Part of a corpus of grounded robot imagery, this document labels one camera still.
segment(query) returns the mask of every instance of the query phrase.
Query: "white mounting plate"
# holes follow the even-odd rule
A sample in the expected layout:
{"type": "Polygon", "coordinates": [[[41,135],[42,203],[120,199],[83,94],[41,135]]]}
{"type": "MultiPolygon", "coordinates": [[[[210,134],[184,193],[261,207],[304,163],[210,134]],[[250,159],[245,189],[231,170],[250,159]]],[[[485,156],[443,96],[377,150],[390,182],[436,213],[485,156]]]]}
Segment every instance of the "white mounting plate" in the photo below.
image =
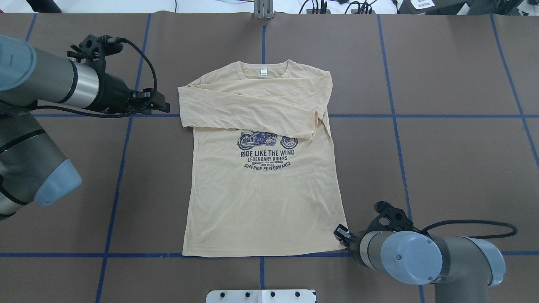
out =
{"type": "Polygon", "coordinates": [[[211,291],[206,303],[316,303],[315,290],[211,291]]]}

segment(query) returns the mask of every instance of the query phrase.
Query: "folded sleeve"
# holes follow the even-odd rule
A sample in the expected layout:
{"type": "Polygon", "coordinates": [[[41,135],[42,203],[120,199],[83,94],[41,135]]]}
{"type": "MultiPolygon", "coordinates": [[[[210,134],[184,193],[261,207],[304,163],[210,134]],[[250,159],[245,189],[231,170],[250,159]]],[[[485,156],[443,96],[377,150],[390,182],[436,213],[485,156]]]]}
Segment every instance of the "folded sleeve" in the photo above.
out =
{"type": "Polygon", "coordinates": [[[184,127],[237,128],[312,139],[319,113],[279,100],[213,91],[195,86],[178,88],[184,127]]]}

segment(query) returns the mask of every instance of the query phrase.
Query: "neckline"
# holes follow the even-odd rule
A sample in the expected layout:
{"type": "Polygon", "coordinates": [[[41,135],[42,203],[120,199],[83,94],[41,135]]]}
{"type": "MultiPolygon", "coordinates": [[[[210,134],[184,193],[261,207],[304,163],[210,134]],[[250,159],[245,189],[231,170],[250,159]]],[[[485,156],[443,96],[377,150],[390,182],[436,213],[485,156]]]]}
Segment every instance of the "neckline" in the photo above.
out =
{"type": "Polygon", "coordinates": [[[292,65],[294,62],[292,60],[286,60],[283,63],[275,63],[275,64],[250,64],[245,63],[241,61],[234,62],[234,65],[236,66],[236,72],[238,73],[238,77],[242,80],[263,80],[263,79],[282,79],[282,78],[288,78],[290,76],[290,70],[292,69],[292,65]],[[242,67],[245,68],[279,68],[279,67],[286,67],[285,72],[277,77],[277,78],[248,78],[241,69],[242,67]]]}

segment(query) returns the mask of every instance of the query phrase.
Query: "white paper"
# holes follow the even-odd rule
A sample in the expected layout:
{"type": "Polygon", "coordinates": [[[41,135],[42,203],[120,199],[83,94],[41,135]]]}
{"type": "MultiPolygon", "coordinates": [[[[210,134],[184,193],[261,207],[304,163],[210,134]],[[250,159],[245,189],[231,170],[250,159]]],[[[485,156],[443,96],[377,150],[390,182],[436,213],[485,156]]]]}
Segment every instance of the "white paper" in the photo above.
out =
{"type": "Polygon", "coordinates": [[[416,8],[416,10],[422,10],[426,8],[430,8],[434,6],[434,2],[432,0],[410,0],[412,2],[413,7],[416,8]]]}

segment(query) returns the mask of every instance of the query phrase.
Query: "graphic print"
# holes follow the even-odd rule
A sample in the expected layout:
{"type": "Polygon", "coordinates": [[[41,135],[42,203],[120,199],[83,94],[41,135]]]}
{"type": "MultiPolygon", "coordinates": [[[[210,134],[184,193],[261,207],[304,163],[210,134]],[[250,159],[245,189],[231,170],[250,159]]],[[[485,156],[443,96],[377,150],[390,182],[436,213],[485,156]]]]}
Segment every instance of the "graphic print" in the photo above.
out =
{"type": "Polygon", "coordinates": [[[237,143],[240,157],[246,160],[245,168],[251,170],[278,170],[291,165],[290,157],[295,154],[294,148],[298,145],[296,138],[280,136],[268,132],[242,132],[237,143]],[[284,149],[276,149],[279,146],[277,141],[284,149]],[[275,146],[273,149],[250,150],[254,147],[275,146]]]}
{"type": "MultiPolygon", "coordinates": [[[[286,149],[293,149],[298,145],[296,138],[281,137],[281,145],[286,149]]],[[[238,147],[242,150],[249,150],[255,146],[274,146],[277,142],[277,135],[267,132],[241,133],[238,138],[238,147]]]]}

